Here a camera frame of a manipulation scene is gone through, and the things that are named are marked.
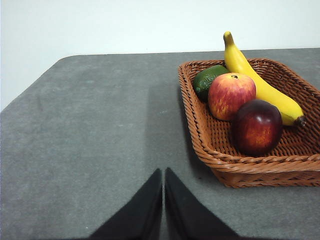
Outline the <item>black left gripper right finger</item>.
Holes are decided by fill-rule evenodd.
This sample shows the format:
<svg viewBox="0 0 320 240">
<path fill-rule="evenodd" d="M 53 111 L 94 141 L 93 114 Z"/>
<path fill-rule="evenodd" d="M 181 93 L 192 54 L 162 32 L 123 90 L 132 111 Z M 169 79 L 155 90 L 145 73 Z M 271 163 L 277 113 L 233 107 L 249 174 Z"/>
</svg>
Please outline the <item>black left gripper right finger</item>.
<svg viewBox="0 0 320 240">
<path fill-rule="evenodd" d="M 240 236 L 209 211 L 171 168 L 165 170 L 165 205 L 183 240 L 239 240 Z"/>
</svg>

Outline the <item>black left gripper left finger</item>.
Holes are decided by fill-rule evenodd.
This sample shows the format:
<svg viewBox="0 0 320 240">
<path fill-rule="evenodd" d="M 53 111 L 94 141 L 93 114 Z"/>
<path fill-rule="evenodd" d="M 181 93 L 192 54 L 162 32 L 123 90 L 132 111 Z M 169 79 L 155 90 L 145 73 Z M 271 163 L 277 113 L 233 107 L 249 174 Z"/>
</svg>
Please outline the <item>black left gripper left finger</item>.
<svg viewBox="0 0 320 240">
<path fill-rule="evenodd" d="M 121 209 L 93 232 L 90 240 L 147 240 L 162 214 L 162 172 L 156 169 Z"/>
</svg>

